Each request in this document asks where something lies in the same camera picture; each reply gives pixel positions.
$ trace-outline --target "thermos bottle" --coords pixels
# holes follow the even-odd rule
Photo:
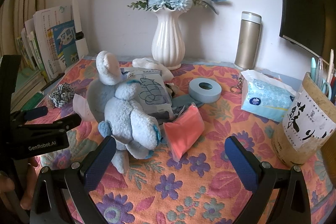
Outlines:
[[[255,55],[257,53],[261,16],[242,12],[240,34],[235,65],[242,69],[253,69]]]

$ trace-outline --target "ribbed ceramic vase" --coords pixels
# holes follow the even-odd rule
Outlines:
[[[178,69],[185,54],[179,26],[179,17],[183,11],[163,7],[153,12],[158,20],[152,43],[153,58],[169,70]]]

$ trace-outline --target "human hand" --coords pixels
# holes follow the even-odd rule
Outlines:
[[[33,194],[35,189],[35,184],[37,181],[37,175],[34,167],[38,167],[38,163],[35,158],[30,158],[28,161],[27,170],[27,185],[26,190],[20,201],[20,205],[24,210],[30,210],[33,201]],[[12,210],[11,204],[9,203],[6,195],[4,193],[14,190],[14,183],[10,178],[0,175],[0,198],[2,199],[4,205],[7,209]]]

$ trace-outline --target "tape roll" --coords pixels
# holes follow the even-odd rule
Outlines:
[[[197,78],[189,83],[189,95],[205,104],[216,102],[221,96],[221,92],[222,87],[211,79]]]

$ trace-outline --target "plush bunny ear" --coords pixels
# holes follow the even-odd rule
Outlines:
[[[96,66],[99,79],[104,85],[115,85],[121,81],[119,62],[112,53],[100,52],[97,55]]]

